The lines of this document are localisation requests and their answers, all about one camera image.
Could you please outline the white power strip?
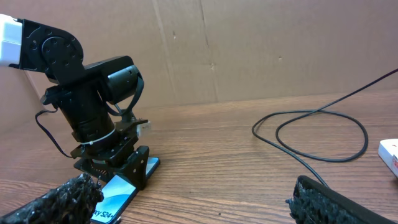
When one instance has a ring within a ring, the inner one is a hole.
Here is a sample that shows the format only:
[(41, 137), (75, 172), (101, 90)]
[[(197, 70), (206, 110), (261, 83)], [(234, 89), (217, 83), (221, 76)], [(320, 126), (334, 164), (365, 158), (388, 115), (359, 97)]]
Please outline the white power strip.
[(397, 177), (397, 139), (385, 139), (380, 141), (378, 154)]

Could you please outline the smartphone with blue screen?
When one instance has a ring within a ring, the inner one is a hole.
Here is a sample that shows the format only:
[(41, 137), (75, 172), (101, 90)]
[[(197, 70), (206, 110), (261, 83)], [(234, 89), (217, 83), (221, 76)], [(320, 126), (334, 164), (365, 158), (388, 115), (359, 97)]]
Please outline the smartphone with blue screen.
[[(146, 167), (147, 180), (160, 165), (158, 157), (149, 157)], [(98, 202), (92, 214), (91, 222), (98, 224), (120, 223), (121, 215), (140, 190), (129, 182), (115, 175), (103, 188), (104, 199)]]

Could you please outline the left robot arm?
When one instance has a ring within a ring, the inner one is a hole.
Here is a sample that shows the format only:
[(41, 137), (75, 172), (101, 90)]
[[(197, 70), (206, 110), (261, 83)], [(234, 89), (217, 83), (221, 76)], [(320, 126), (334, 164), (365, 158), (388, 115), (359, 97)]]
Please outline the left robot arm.
[(27, 19), (1, 16), (1, 65), (46, 75), (52, 86), (41, 103), (61, 111), (77, 147), (75, 168), (109, 182), (119, 176), (146, 186), (149, 148), (137, 146), (134, 116), (144, 79), (131, 57), (83, 64), (83, 48), (69, 32)]

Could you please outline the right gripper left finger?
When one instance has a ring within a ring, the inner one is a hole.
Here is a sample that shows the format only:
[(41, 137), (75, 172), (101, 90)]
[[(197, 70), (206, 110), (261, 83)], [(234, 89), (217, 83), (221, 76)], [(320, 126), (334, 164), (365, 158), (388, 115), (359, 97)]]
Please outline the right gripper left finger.
[(1, 217), (1, 224), (90, 223), (102, 202), (102, 185), (83, 173)]

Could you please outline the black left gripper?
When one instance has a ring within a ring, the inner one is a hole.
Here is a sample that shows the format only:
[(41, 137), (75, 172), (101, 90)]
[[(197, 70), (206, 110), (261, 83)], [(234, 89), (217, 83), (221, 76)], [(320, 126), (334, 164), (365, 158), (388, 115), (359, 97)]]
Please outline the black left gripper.
[(81, 158), (74, 163), (74, 168), (108, 183), (115, 174), (106, 165), (119, 167), (127, 160), (123, 166), (114, 170), (116, 175), (138, 190), (143, 190), (147, 182), (149, 147), (139, 146), (134, 151), (134, 144), (138, 142), (137, 127), (146, 123), (147, 119), (115, 122), (115, 130), (108, 137), (93, 144), (80, 144), (72, 150), (72, 158)]

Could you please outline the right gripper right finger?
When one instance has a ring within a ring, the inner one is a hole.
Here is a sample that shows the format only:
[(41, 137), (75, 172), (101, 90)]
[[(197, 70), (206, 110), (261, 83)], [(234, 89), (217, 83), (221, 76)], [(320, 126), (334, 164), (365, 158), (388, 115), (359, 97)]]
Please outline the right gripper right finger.
[(298, 176), (293, 197), (285, 202), (296, 223), (394, 224), (305, 175)]

